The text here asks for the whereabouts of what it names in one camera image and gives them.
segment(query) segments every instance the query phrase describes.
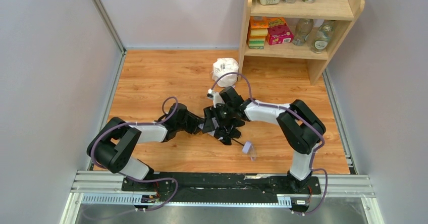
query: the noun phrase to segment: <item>gray floor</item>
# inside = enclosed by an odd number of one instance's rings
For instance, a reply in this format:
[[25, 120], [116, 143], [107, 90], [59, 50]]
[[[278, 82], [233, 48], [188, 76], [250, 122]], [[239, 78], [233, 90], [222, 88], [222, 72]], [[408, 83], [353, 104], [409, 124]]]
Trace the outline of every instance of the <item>gray floor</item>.
[[[312, 206], [317, 204], [313, 199]], [[89, 217], [107, 217], [123, 211], [132, 210], [124, 205], [82, 205], [81, 211]], [[153, 212], [132, 212], [116, 218], [93, 221], [81, 214], [76, 223], [149, 223], [149, 224], [252, 224], [252, 223], [328, 223], [328, 224], [361, 224], [367, 223], [359, 198], [330, 198], [322, 207], [309, 216], [291, 214], [281, 208], [246, 208], [246, 207], [182, 207], [166, 206]]]

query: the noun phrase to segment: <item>white bag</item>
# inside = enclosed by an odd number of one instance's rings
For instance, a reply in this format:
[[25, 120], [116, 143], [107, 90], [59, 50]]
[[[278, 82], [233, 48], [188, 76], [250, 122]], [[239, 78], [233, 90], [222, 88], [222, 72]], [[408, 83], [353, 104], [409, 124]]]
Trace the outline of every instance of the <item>white bag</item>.
[[[232, 58], [217, 59], [217, 62], [212, 64], [212, 79], [217, 80], [219, 77], [221, 77], [225, 73], [238, 72], [238, 70], [239, 70], [239, 64], [235, 59], [232, 59]], [[230, 74], [220, 79], [217, 82], [217, 85], [219, 85], [220, 87], [232, 86], [236, 83], [237, 79], [238, 79], [238, 75]]]

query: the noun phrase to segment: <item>gray wall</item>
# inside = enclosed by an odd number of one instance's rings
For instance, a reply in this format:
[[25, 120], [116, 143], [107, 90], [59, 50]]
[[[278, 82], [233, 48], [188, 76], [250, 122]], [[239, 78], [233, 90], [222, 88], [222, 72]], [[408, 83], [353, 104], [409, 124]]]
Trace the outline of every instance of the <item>gray wall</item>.
[[366, 0], [328, 69], [386, 223], [427, 223], [426, 0]]
[[120, 53], [91, 0], [0, 0], [0, 222], [58, 223]]
[[244, 0], [102, 0], [125, 47], [238, 47]]

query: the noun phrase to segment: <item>yellow sponge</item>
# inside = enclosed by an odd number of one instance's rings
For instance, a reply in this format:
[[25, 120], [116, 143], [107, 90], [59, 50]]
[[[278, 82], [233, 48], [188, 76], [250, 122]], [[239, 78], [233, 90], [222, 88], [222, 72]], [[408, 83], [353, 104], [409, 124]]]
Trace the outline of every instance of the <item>yellow sponge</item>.
[[251, 29], [250, 36], [267, 36], [268, 30], [266, 28], [263, 29]]

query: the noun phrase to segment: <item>pink box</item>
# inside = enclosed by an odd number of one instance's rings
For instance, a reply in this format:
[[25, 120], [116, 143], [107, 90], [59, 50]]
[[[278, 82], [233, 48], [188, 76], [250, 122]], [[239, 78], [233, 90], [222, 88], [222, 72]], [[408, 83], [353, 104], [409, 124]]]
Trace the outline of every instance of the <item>pink box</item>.
[[289, 43], [293, 40], [293, 33], [286, 25], [269, 28], [267, 32], [266, 41], [268, 41], [269, 45]]

